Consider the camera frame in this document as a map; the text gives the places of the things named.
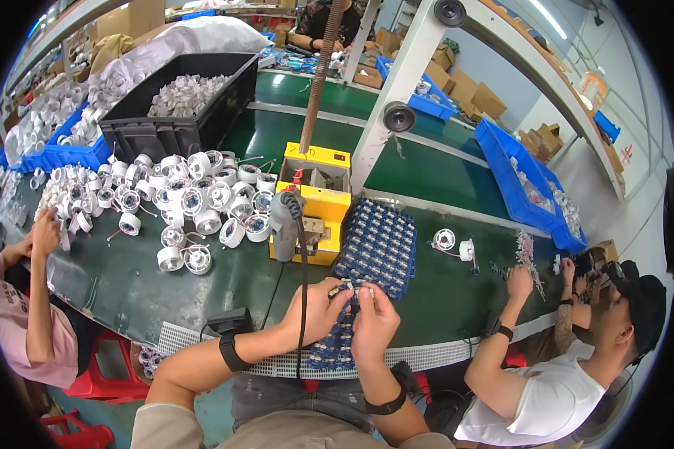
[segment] ear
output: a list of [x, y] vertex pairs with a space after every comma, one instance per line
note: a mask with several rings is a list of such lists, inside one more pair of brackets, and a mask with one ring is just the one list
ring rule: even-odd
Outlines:
[[628, 327], [622, 329], [617, 336], [617, 344], [627, 343], [634, 338], [634, 325], [630, 324]]

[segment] spring coil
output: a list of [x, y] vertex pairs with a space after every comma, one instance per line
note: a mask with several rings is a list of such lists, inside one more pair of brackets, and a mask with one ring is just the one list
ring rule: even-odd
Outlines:
[[317, 112], [320, 109], [320, 100], [322, 99], [322, 90], [325, 87], [325, 78], [327, 77], [327, 70], [329, 68], [332, 57], [332, 48], [334, 41], [337, 39], [337, 32], [342, 23], [342, 1], [335, 0], [330, 8], [330, 16], [327, 19], [325, 26], [325, 34], [323, 37], [323, 44], [320, 50], [320, 57], [317, 59], [317, 67], [315, 68], [315, 78], [312, 80], [312, 88], [310, 89], [310, 100], [307, 103], [307, 113], [305, 116], [305, 124], [302, 128], [302, 136], [300, 138], [300, 153], [306, 154], [310, 148], [312, 141], [312, 133], [315, 129], [315, 121], [317, 120]]

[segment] man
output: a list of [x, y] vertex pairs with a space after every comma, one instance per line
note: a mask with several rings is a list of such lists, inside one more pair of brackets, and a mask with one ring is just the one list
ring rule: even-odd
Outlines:
[[[313, 0], [305, 7], [305, 13], [297, 24], [295, 34], [289, 40], [297, 47], [312, 52], [321, 51], [324, 45], [327, 18], [332, 8], [332, 0]], [[331, 51], [340, 52], [350, 46], [359, 31], [359, 23], [364, 15], [365, 3], [357, 0], [343, 0], [342, 23]], [[374, 47], [374, 22], [369, 29], [364, 51]]]
[[[607, 267], [616, 266], [609, 264], [604, 267], [605, 272], [611, 279], [616, 274], [610, 273]], [[624, 277], [628, 280], [639, 279], [639, 269], [633, 260], [626, 260], [619, 264]], [[593, 275], [591, 282], [585, 277], [577, 277], [574, 280], [574, 300], [572, 307], [572, 330], [574, 335], [584, 343], [593, 344], [592, 329], [596, 329], [602, 315], [609, 310], [612, 302], [620, 298], [620, 292], [615, 283], [611, 283], [608, 289], [602, 289], [602, 273]], [[548, 361], [561, 355], [554, 340], [554, 327], [545, 329], [537, 335], [530, 336], [522, 342], [522, 352], [527, 357], [530, 365], [541, 361]]]
[[526, 267], [507, 279], [510, 298], [500, 326], [485, 338], [464, 381], [474, 392], [455, 438], [498, 446], [540, 445], [569, 435], [599, 403], [611, 382], [629, 364], [652, 351], [666, 312], [664, 285], [654, 276], [612, 279], [620, 297], [597, 328], [594, 346], [572, 333], [571, 281], [574, 263], [564, 259], [564, 292], [556, 313], [555, 338], [560, 356], [530, 368], [505, 369], [512, 329], [533, 281]]
[[[19, 376], [70, 388], [87, 370], [103, 328], [47, 290], [47, 257], [60, 242], [55, 212], [40, 211], [25, 239], [0, 252], [0, 348]], [[5, 280], [23, 256], [30, 258], [30, 298]]]
[[[351, 292], [345, 290], [332, 301], [328, 299], [328, 292], [340, 283], [327, 278], [308, 287], [305, 344], [328, 334], [350, 298]], [[359, 289], [360, 311], [352, 340], [361, 389], [342, 388], [340, 392], [333, 382], [349, 381], [323, 381], [320, 387], [326, 384], [326, 393], [306, 394], [296, 379], [238, 374], [232, 388], [235, 435], [220, 448], [386, 448], [371, 435], [374, 423], [394, 448], [453, 449], [446, 436], [429, 433], [419, 409], [404, 399], [403, 387], [386, 367], [386, 347], [400, 317], [377, 285], [363, 285], [368, 288]], [[301, 313], [302, 287], [280, 324], [236, 335], [232, 343], [221, 344], [225, 337], [203, 341], [164, 359], [155, 371], [145, 405], [137, 410], [131, 447], [203, 449], [195, 395], [263, 358], [296, 349]], [[371, 417], [366, 408], [373, 411]]]

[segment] black plastic crate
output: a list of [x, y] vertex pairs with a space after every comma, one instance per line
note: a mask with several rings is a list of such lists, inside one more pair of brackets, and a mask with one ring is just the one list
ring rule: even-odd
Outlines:
[[[247, 103], [254, 100], [255, 53], [195, 53], [173, 58], [137, 85], [100, 121], [110, 149], [124, 162], [141, 153], [163, 157], [219, 149]], [[148, 117], [152, 97], [180, 75], [232, 76], [195, 117]]]

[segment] gray jeans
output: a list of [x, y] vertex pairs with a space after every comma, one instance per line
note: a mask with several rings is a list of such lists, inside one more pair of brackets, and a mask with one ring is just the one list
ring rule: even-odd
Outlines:
[[238, 373], [232, 379], [231, 390], [233, 431], [273, 412], [314, 410], [349, 422], [366, 433], [374, 432], [358, 379], [323, 380], [317, 391], [307, 393], [297, 379]]

